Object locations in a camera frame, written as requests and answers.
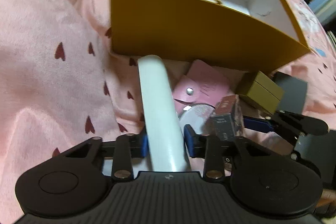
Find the round pink compact mirror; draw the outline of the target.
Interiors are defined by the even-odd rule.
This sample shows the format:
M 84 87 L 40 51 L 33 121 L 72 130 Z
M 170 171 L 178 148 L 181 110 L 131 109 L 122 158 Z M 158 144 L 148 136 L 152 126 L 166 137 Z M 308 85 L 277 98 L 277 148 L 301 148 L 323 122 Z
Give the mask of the round pink compact mirror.
M 187 105 L 179 114 L 179 125 L 184 130 L 185 125 L 189 124 L 198 135 L 210 134 L 211 125 L 208 121 L 215 108 L 208 104 L 197 103 Z

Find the pink cloud print bedspread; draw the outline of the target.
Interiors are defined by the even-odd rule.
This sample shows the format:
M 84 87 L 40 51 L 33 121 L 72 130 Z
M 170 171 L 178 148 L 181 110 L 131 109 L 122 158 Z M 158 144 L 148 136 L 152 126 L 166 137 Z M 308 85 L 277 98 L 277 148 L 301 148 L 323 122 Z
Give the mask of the pink cloud print bedspread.
M 137 61 L 110 52 L 109 0 L 1 0 L 1 223 L 18 177 L 93 136 L 143 128 Z

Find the dark red cosmetic box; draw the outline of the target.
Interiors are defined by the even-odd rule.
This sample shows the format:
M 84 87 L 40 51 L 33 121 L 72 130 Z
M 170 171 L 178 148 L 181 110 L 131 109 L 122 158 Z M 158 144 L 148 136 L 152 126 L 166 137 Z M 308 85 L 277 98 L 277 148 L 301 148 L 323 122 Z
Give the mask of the dark red cosmetic box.
M 214 134 L 221 141 L 233 141 L 236 136 L 244 136 L 244 121 L 239 96 L 225 96 L 210 115 Z

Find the white cylindrical tube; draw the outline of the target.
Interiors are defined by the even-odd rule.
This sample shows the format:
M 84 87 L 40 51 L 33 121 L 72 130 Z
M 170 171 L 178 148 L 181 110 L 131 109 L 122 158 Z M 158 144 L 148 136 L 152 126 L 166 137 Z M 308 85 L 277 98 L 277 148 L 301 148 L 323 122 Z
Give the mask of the white cylindrical tube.
M 138 59 L 139 81 L 152 168 L 156 172 L 190 170 L 167 71 L 162 59 Z

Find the gold gift box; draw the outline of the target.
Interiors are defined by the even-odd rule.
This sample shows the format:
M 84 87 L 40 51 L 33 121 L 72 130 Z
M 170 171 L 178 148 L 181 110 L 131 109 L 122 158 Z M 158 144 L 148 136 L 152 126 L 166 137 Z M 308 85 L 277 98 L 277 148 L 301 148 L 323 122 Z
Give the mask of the gold gift box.
M 284 90 L 261 71 L 246 73 L 235 93 L 257 110 L 273 115 L 283 97 Z

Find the orange cardboard storage box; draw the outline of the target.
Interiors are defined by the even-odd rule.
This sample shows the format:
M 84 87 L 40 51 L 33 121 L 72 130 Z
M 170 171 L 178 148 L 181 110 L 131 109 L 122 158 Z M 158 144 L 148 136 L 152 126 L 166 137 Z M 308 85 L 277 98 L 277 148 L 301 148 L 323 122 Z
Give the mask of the orange cardboard storage box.
M 272 72 L 309 53 L 287 0 L 110 0 L 112 50 Z

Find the pink snap wallet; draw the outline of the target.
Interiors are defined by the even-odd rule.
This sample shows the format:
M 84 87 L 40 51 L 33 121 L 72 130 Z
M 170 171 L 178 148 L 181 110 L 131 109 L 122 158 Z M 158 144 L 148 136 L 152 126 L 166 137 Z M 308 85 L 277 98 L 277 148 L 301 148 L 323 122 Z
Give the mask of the pink snap wallet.
M 223 97 L 232 95 L 227 77 L 201 60 L 195 60 L 173 88 L 177 114 L 189 105 L 208 104 L 215 107 Z

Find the dark grey box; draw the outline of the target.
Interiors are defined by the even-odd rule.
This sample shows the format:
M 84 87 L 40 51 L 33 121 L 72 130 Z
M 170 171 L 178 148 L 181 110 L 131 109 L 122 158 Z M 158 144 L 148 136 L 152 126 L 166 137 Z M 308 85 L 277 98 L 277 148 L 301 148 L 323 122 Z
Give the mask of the dark grey box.
M 282 72 L 276 72 L 272 80 L 284 91 L 277 110 L 302 114 L 307 94 L 307 82 Z

